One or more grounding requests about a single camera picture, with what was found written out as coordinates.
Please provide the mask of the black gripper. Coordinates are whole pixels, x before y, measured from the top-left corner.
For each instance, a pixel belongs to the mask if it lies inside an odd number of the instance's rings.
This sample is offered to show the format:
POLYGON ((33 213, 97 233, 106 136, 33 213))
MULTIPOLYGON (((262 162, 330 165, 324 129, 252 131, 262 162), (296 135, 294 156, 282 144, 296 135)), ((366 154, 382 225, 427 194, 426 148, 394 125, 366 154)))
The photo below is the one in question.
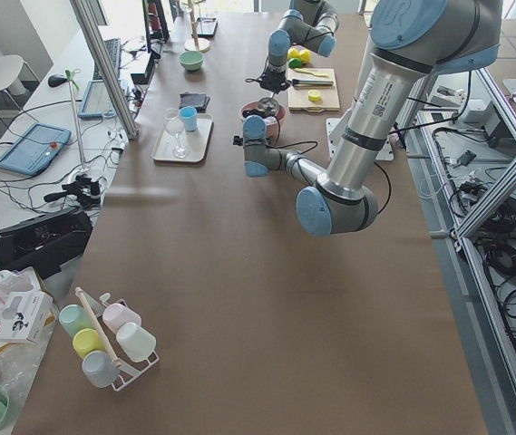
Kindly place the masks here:
POLYGON ((260 88, 269 92, 282 92, 291 87, 287 71, 274 71, 266 68, 258 78, 246 78, 245 82, 256 82, 260 88))

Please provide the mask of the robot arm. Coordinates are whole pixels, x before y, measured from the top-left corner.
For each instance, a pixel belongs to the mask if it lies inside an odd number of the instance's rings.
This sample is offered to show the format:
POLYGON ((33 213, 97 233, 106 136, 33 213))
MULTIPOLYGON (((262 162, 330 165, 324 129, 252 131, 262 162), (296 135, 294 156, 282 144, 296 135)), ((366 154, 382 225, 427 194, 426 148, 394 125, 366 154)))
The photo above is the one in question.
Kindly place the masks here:
POLYGON ((294 150, 270 148, 257 115, 242 124, 245 171, 263 177, 285 170, 305 183, 296 211, 315 236, 354 232, 378 214, 363 184, 414 84, 431 74, 477 70, 499 52, 500 1, 381 1, 371 18, 363 64, 369 67, 328 168, 294 150))
POLYGON ((336 9, 328 1, 291 1, 277 29, 269 35, 268 57, 256 82, 262 89, 280 93, 291 86, 287 79, 287 51, 300 45, 323 57, 336 46, 335 32, 339 28, 336 9))

